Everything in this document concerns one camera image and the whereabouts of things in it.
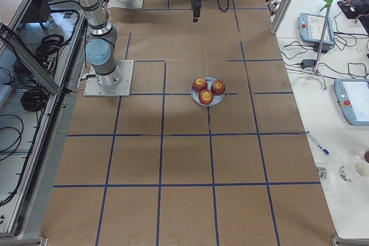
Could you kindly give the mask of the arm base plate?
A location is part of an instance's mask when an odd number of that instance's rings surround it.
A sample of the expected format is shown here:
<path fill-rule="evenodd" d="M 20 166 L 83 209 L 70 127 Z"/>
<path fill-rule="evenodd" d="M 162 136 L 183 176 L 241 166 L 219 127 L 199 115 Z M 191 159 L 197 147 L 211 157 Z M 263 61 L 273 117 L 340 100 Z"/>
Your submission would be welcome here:
<path fill-rule="evenodd" d="M 84 90 L 87 97 L 129 97 L 134 71 L 133 60 L 116 61 L 115 70 L 109 75 L 99 75 L 91 67 Z"/>

